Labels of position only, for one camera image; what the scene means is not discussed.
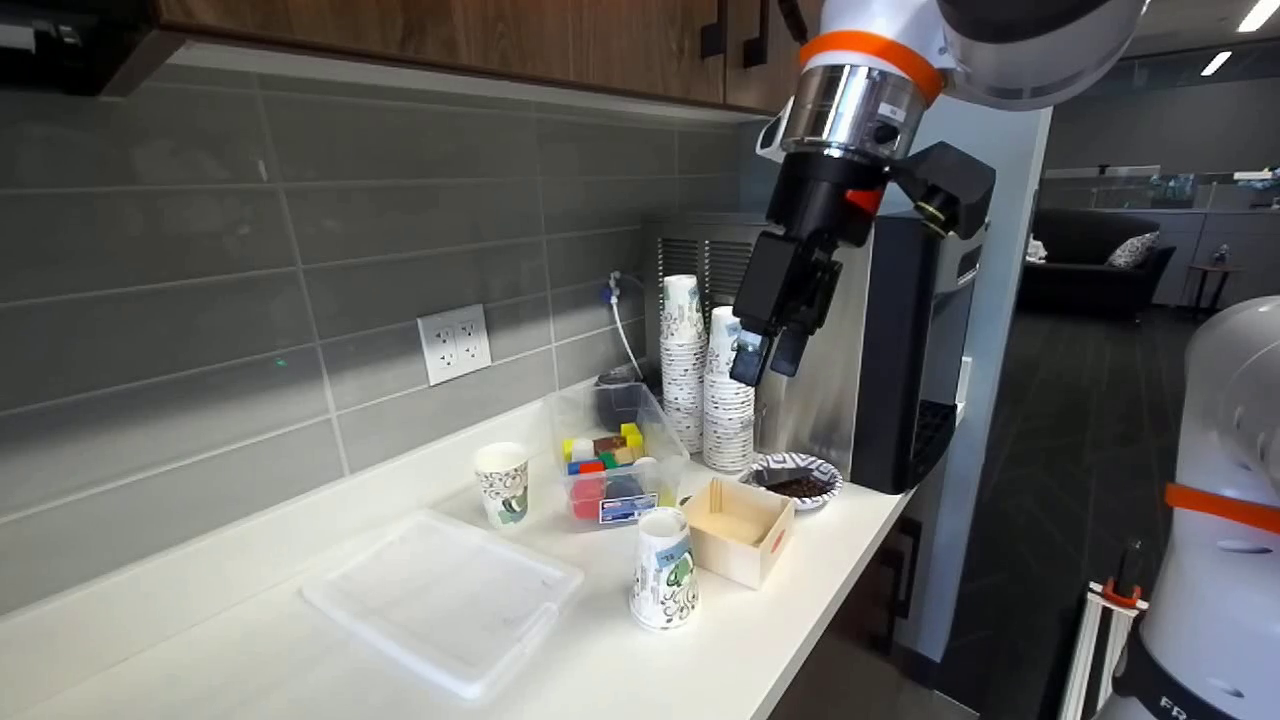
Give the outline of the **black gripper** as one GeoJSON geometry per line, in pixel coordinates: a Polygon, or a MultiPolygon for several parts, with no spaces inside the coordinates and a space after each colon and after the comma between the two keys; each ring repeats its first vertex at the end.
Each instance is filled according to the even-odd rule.
{"type": "Polygon", "coordinates": [[[791,151],[766,202],[734,293],[733,379],[754,390],[772,349],[772,371],[794,378],[807,331],[824,323],[839,280],[835,243],[858,243],[883,197],[883,167],[869,158],[791,151]]]}

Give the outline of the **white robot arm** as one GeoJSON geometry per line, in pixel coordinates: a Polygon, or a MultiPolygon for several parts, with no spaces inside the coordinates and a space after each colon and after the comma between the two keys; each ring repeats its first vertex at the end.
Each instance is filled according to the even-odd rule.
{"type": "MultiPolygon", "coordinates": [[[[1144,0],[824,0],[801,17],[794,97],[764,148],[766,228],[734,293],[739,386],[801,370],[829,321],[845,243],[871,254],[857,370],[850,480],[905,494],[942,455],[955,414],[918,393],[941,249],[979,232],[995,167],[918,146],[950,92],[1050,107],[1126,50],[1144,0]]],[[[1182,361],[1173,535],[1119,636],[1097,720],[1280,720],[1280,305],[1205,321],[1182,361]]]]}

